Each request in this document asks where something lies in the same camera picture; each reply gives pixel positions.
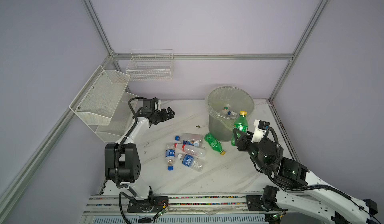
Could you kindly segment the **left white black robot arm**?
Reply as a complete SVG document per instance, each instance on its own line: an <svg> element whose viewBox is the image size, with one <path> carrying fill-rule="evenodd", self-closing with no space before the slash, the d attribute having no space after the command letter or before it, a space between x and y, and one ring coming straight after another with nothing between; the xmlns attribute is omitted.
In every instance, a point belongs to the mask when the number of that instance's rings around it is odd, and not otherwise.
<svg viewBox="0 0 384 224"><path fill-rule="evenodd" d="M152 201L152 188L140 177L141 161L137 142L153 125L173 119L175 112L169 107L151 112L136 113L127 133L116 143L105 147L105 176L129 198Z"/></svg>

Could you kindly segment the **clear bottle green red cap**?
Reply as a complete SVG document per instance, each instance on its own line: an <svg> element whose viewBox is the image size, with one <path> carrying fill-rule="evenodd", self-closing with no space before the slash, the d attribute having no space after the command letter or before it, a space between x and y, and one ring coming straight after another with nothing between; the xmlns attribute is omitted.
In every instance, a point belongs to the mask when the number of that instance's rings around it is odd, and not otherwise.
<svg viewBox="0 0 384 224"><path fill-rule="evenodd" d="M230 108L231 108L231 105L230 104L226 104L224 106L224 108L220 111L220 115L222 115L223 117L227 117Z"/></svg>

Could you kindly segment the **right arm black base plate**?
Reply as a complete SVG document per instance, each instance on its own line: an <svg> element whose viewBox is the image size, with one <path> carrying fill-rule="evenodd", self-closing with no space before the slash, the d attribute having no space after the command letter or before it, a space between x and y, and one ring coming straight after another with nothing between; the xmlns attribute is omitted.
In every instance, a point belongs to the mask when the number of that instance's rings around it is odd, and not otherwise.
<svg viewBox="0 0 384 224"><path fill-rule="evenodd" d="M263 212L283 212L287 211L282 209L277 205L277 199L275 196L271 195L247 195L246 203L248 210L253 211L263 211Z"/></svg>

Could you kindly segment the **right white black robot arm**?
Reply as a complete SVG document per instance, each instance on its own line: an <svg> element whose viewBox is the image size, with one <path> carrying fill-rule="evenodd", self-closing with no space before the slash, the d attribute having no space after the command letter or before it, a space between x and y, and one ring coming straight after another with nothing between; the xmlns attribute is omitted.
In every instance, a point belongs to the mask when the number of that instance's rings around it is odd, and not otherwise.
<svg viewBox="0 0 384 224"><path fill-rule="evenodd" d="M295 211L326 224L378 224L376 202L357 199L331 186L299 162L283 156L272 127L254 133L233 130L235 145L247 152L256 170L272 182L260 205L265 211Z"/></svg>

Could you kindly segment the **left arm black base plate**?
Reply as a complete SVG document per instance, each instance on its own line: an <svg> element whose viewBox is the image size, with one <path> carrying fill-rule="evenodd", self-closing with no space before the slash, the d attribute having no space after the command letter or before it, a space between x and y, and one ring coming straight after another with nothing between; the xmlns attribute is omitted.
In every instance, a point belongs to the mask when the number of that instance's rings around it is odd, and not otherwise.
<svg viewBox="0 0 384 224"><path fill-rule="evenodd" d="M130 200L127 207L128 213L158 213L169 203L169 197L158 196L153 199Z"/></svg>

